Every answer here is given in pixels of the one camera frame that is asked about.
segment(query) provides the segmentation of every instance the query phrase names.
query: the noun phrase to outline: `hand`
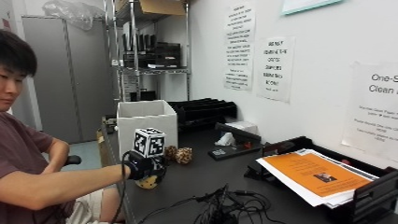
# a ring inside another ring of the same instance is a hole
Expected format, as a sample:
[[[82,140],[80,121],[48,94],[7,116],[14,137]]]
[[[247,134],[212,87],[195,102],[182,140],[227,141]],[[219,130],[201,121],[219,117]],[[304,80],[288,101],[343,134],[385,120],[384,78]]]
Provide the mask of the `hand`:
[[[136,152],[130,153],[128,161],[124,161],[124,165],[130,168],[130,177],[128,179],[140,180],[151,175],[154,170],[152,160],[143,157]]]

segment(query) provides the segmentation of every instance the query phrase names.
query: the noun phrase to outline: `black hair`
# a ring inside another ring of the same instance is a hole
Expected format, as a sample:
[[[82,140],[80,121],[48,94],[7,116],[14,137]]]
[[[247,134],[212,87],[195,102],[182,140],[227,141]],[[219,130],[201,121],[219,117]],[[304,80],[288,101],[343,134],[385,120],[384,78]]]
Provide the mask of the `black hair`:
[[[0,29],[0,64],[24,75],[36,74],[38,58],[30,44],[12,32]]]

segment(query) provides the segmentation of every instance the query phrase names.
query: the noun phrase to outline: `table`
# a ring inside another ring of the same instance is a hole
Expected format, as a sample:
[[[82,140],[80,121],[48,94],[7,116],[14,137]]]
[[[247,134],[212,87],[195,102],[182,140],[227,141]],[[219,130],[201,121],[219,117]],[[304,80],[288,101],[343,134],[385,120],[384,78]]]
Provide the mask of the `table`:
[[[142,189],[134,180],[127,181],[124,196],[124,211],[127,223],[139,223],[156,209],[168,207],[174,203],[193,196],[204,196],[207,193],[229,185],[229,190],[251,190],[265,195],[272,203],[268,216],[285,223],[323,224],[335,223],[328,218],[329,208],[312,207],[304,199],[287,187],[279,187],[252,178],[244,177],[249,162],[256,158],[256,153],[241,155],[224,161],[215,161],[208,156],[215,142],[220,138],[220,131],[205,130],[180,133],[179,147],[193,149],[193,160],[187,165],[176,162],[168,167],[162,184],[154,189]],[[110,150],[112,163],[120,163],[118,133],[107,134],[104,140]],[[150,217],[144,223],[195,223],[203,212],[204,203],[192,201],[168,209]],[[259,216],[253,216],[255,223],[261,223]],[[239,223],[253,223],[243,216]],[[398,215],[385,217],[380,224],[398,223]]]

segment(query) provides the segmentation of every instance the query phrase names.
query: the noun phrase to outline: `black and white pattern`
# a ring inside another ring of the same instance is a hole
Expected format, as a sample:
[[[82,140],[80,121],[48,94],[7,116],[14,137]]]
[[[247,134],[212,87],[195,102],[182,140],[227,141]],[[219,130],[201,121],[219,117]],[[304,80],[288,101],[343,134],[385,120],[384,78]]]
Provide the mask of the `black and white pattern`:
[[[148,157],[163,154],[163,149],[164,149],[164,137],[151,138]]]
[[[135,151],[140,152],[140,154],[143,156],[146,154],[147,140],[148,140],[148,137],[146,135],[136,133]]]
[[[154,129],[154,128],[148,128],[148,129],[140,129],[142,132],[144,132],[148,135],[155,135],[155,134],[164,134],[162,131]]]

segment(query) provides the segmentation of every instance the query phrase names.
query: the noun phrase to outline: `white cube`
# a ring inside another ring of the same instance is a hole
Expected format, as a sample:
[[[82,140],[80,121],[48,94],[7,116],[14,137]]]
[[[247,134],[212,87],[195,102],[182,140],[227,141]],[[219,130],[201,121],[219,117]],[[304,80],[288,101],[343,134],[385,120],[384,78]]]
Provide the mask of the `white cube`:
[[[164,146],[179,147],[178,113],[164,100],[119,103],[118,127],[122,158],[135,146],[136,129],[158,129],[167,134]]]
[[[154,128],[136,129],[132,150],[146,158],[162,156],[164,152],[164,137],[166,133]]]

